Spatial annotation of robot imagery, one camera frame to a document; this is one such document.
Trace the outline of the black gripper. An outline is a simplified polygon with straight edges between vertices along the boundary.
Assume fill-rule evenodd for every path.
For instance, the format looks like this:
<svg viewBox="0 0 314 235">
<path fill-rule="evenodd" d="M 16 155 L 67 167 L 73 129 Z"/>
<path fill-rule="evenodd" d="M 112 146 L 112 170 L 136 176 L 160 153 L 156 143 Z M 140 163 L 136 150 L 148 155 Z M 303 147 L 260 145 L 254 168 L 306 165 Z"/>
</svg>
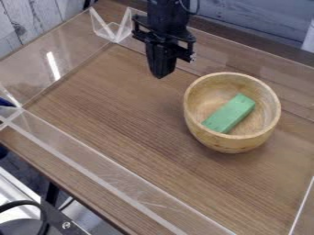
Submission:
<svg viewBox="0 0 314 235">
<path fill-rule="evenodd" d="M 155 77 L 172 73 L 176 59 L 194 61 L 196 38 L 187 29 L 196 14 L 196 0 L 147 0 L 147 15 L 136 14 L 132 37 L 144 43 L 148 67 Z"/>
</svg>

